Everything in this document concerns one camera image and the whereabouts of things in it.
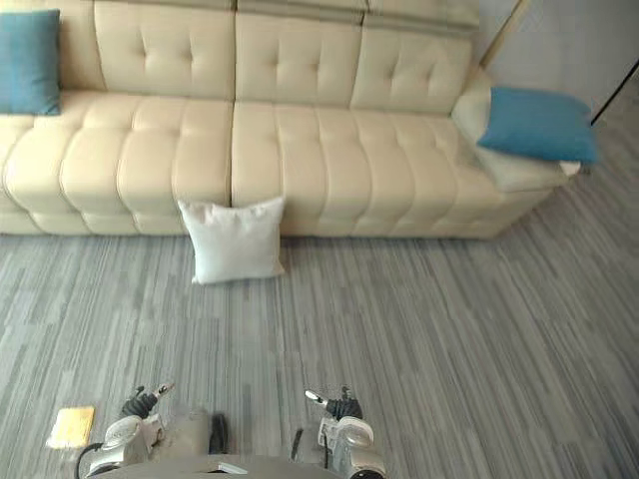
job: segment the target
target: wall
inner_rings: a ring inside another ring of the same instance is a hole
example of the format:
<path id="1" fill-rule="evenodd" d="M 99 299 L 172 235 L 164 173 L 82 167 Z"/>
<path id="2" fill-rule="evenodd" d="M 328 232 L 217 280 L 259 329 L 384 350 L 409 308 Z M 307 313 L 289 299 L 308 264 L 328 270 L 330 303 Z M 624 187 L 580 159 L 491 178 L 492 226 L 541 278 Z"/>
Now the wall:
<path id="1" fill-rule="evenodd" d="M 638 0 L 530 0 L 487 69 L 501 84 L 575 95 L 594 116 L 638 58 Z"/>

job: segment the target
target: cream leather sofa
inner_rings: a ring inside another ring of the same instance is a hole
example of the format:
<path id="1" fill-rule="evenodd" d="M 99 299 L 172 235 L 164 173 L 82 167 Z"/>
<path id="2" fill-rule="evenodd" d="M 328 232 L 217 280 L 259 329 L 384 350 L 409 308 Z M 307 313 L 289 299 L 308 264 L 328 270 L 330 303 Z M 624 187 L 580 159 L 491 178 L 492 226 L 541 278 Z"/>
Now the cream leather sofa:
<path id="1" fill-rule="evenodd" d="M 0 0 L 61 9 L 63 87 L 59 117 L 0 115 L 0 233 L 180 235 L 177 200 L 285 195 L 285 235 L 489 238 L 567 181 L 473 147 L 469 40 L 233 6 Z"/>

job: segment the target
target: striped carpet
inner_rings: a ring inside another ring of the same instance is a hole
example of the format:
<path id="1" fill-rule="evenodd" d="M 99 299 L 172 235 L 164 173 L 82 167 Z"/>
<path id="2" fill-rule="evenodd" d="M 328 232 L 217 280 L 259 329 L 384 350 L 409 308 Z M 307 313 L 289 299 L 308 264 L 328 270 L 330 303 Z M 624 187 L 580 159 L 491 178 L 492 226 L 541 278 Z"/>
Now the striped carpet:
<path id="1" fill-rule="evenodd" d="M 639 477 L 639 81 L 605 164 L 494 241 L 288 239 L 288 274 L 195 287 L 187 239 L 0 238 L 0 477 L 72 477 L 45 440 L 137 384 L 286 455 L 350 384 L 394 479 Z"/>

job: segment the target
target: sofa backrest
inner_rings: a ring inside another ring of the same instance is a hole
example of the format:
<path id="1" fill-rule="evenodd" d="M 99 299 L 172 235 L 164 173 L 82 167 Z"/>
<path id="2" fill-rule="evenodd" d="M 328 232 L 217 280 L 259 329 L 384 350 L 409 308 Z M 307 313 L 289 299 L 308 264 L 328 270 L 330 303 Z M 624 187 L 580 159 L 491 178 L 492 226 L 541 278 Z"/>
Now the sofa backrest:
<path id="1" fill-rule="evenodd" d="M 0 12 L 60 10 L 60 82 L 64 88 L 104 90 L 92 0 L 0 0 Z"/>
<path id="2" fill-rule="evenodd" d="M 449 114 L 468 39 L 239 12 L 240 101 Z"/>
<path id="3" fill-rule="evenodd" d="M 468 39 L 364 28 L 350 105 L 449 114 L 470 66 Z"/>
<path id="4" fill-rule="evenodd" d="M 232 11 L 98 1 L 95 25 L 108 90 L 234 98 Z"/>
<path id="5" fill-rule="evenodd" d="M 233 0 L 0 0 L 59 8 L 63 88 L 449 114 L 470 41 L 231 9 Z"/>
<path id="6" fill-rule="evenodd" d="M 172 1 L 0 0 L 0 11 L 60 9 L 63 88 L 233 100 L 235 13 Z"/>
<path id="7" fill-rule="evenodd" d="M 236 28 L 238 100 L 348 106 L 360 27 L 239 12 Z"/>

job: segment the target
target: paper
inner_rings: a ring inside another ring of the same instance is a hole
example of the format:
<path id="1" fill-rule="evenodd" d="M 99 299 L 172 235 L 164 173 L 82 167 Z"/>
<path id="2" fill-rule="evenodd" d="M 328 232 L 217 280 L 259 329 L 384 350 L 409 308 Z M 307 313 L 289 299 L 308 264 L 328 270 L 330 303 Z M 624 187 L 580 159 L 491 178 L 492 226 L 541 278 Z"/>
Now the paper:
<path id="1" fill-rule="evenodd" d="M 94 407 L 60 409 L 47 446 L 52 449 L 85 447 L 89 444 L 94 413 Z"/>

